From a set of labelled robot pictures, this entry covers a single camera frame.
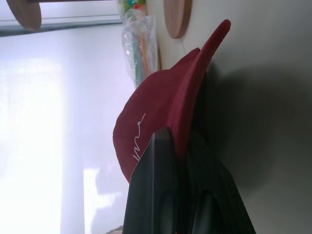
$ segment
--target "red baseball cap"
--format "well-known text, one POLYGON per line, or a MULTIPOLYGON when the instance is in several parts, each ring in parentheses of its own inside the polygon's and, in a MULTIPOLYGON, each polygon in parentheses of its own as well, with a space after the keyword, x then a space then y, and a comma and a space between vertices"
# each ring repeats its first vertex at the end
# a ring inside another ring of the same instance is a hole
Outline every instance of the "red baseball cap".
POLYGON ((129 98, 113 132, 116 155, 128 181, 153 132, 161 127, 169 127, 177 159, 185 159, 199 87, 230 26, 224 20, 201 50, 192 50, 169 70, 151 74, 129 98))

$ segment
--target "cursive script logo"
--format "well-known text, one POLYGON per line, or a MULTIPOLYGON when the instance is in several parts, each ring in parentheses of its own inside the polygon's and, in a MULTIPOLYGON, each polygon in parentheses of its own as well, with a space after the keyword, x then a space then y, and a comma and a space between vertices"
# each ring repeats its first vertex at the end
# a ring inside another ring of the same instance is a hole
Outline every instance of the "cursive script logo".
POLYGON ((140 125, 141 125, 141 123, 142 123, 144 117, 145 117, 145 114, 143 115, 141 121, 139 121, 139 122, 137 123, 137 126, 138 126, 138 135, 135 136, 135 144, 136 144, 136 146, 135 146, 135 148, 134 148, 134 152, 135 152, 136 155, 132 155, 137 161, 140 160, 140 156, 137 154, 138 152, 140 152, 140 147, 137 145, 137 139, 140 138, 140 125))

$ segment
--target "clear plastic bag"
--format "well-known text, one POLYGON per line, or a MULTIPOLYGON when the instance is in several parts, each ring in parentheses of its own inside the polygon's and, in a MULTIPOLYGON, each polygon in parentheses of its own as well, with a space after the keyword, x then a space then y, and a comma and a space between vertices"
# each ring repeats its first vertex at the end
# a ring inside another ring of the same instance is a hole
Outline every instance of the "clear plastic bag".
POLYGON ((122 43, 131 68, 131 77, 138 87, 150 74, 157 71, 156 19, 139 9, 125 14, 122 43))

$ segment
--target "round wooden knob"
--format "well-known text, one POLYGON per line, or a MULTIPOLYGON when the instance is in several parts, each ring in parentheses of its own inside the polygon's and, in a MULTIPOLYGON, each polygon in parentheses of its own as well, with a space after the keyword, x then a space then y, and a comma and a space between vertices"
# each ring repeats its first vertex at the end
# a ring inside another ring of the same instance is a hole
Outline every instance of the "round wooden knob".
POLYGON ((38 30, 41 27, 41 9, 38 2, 28 0, 6 0, 14 17, 26 29, 38 30))
POLYGON ((192 0, 164 0, 167 31, 171 38, 183 37, 189 25, 192 0))

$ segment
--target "cap brim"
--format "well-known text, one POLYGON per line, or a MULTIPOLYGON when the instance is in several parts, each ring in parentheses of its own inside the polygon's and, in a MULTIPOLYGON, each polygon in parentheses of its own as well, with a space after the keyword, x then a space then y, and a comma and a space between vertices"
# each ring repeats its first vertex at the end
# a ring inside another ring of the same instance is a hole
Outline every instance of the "cap brim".
POLYGON ((229 32, 230 27, 231 22, 227 19, 217 27, 197 54, 174 96, 167 125, 175 140, 175 152, 180 160, 183 160, 186 155, 193 110, 199 87, 212 56, 229 32))

